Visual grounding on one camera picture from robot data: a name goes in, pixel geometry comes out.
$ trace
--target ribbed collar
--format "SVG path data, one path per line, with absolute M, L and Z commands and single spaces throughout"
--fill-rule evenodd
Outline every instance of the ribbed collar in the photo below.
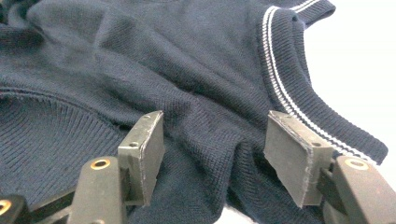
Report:
M 0 103 L 0 193 L 23 194 L 28 203 L 72 187 L 87 160 L 115 155 L 123 137 L 93 111 L 53 95 L 2 87 Z
M 301 14 L 304 18 L 314 12 L 304 14 L 304 10 L 269 7 L 262 17 L 259 52 L 271 100 L 277 110 L 293 115 L 328 140 L 337 155 L 354 155 L 379 164 L 388 153 L 386 146 L 329 108 L 311 86 L 304 56 L 306 21 L 301 20 Z

